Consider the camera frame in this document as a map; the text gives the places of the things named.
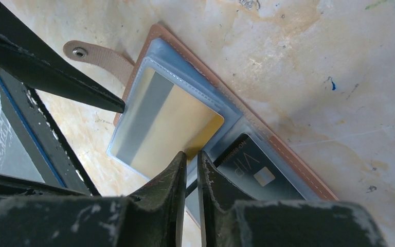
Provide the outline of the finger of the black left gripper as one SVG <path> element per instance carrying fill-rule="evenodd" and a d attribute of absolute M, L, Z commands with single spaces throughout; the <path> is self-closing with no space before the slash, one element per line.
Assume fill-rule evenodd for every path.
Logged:
<path fill-rule="evenodd" d="M 31 88 L 123 113 L 125 102 L 80 72 L 0 2 L 0 68 Z"/>

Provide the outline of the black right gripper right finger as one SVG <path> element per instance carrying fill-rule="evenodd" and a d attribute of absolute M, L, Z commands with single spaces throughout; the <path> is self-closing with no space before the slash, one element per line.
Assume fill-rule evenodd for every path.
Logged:
<path fill-rule="evenodd" d="M 341 201 L 258 201 L 197 155 L 203 246 L 386 246 L 370 213 Z"/>

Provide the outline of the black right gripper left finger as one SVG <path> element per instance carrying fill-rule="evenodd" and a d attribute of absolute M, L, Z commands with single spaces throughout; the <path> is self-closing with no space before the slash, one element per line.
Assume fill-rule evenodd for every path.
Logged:
<path fill-rule="evenodd" d="M 181 246 L 186 155 L 125 197 L 13 196 L 0 201 L 0 246 Z"/>

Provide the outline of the gold VIP credit card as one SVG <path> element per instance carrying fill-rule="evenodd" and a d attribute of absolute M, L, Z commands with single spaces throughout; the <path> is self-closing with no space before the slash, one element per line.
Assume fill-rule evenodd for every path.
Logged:
<path fill-rule="evenodd" d="M 152 179 L 179 151 L 191 161 L 224 118 L 153 68 L 146 68 L 116 127 L 110 155 Z"/>

